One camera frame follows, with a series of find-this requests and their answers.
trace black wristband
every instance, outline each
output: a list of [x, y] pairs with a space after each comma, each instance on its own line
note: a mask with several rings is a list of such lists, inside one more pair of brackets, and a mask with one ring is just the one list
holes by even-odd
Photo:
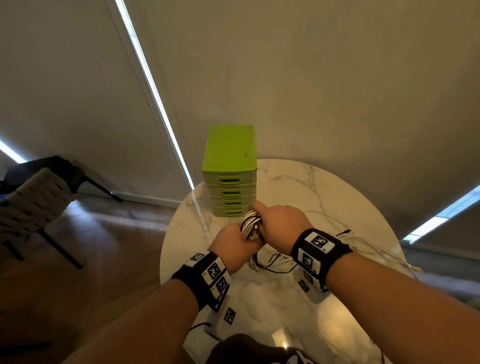
[[347, 244], [336, 237], [318, 229], [307, 229], [293, 245], [291, 256], [320, 284], [325, 285], [328, 270], [333, 263], [352, 252]]
[[230, 287], [230, 275], [225, 265], [212, 252], [195, 254], [171, 279], [179, 279], [190, 288], [199, 311], [206, 305], [217, 311]]

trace green plastic drawer unit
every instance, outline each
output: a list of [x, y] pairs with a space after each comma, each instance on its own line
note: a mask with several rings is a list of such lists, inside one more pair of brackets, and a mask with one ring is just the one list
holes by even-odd
[[253, 125], [212, 125], [202, 172], [210, 186], [255, 184], [257, 151]]
[[240, 197], [210, 197], [213, 207], [235, 208], [238, 206], [250, 206], [256, 196], [240, 196]]
[[234, 218], [236, 216], [244, 216], [248, 212], [248, 206], [238, 207], [212, 207], [212, 212], [215, 216], [223, 218]]
[[236, 185], [236, 186], [207, 186], [208, 194], [211, 197], [242, 197], [253, 196], [257, 194], [256, 184]]

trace person's right hand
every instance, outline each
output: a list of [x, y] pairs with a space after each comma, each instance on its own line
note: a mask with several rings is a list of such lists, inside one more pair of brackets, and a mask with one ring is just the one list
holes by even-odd
[[254, 201], [251, 209], [262, 218], [259, 229], [266, 243], [283, 254], [290, 255], [300, 234], [313, 228], [305, 214], [293, 206], [267, 207], [260, 201]]

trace white marble tabletop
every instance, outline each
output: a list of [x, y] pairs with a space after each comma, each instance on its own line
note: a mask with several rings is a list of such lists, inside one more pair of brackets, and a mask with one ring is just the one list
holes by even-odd
[[[331, 234], [351, 229], [355, 236], [405, 259], [392, 229], [375, 206], [325, 170], [291, 160], [260, 159], [257, 199], [267, 206], [298, 207], [318, 229]], [[204, 183], [199, 184], [182, 202], [167, 229], [160, 258], [161, 282], [167, 281], [194, 253], [206, 250], [223, 226], [241, 220], [213, 216]], [[363, 242], [351, 238], [348, 243], [356, 243], [365, 256], [407, 274], [400, 264], [386, 261]], [[259, 258], [268, 258], [271, 249], [265, 246]], [[293, 273], [255, 272], [244, 266], [232, 278], [228, 294], [248, 313], [240, 331], [259, 342], [273, 345], [269, 338], [283, 329], [291, 346], [305, 350], [318, 363], [381, 362], [380, 350], [346, 307], [331, 294], [321, 303], [312, 304]], [[210, 308], [204, 308], [195, 323], [206, 321], [209, 312]], [[203, 364], [215, 344], [217, 341], [203, 328], [196, 328], [188, 335], [184, 348], [197, 364]]]

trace green drawer lid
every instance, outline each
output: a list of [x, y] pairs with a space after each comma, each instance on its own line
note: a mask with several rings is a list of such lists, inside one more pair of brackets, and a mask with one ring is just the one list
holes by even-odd
[[253, 125], [212, 125], [205, 147], [204, 172], [244, 172], [257, 169]]

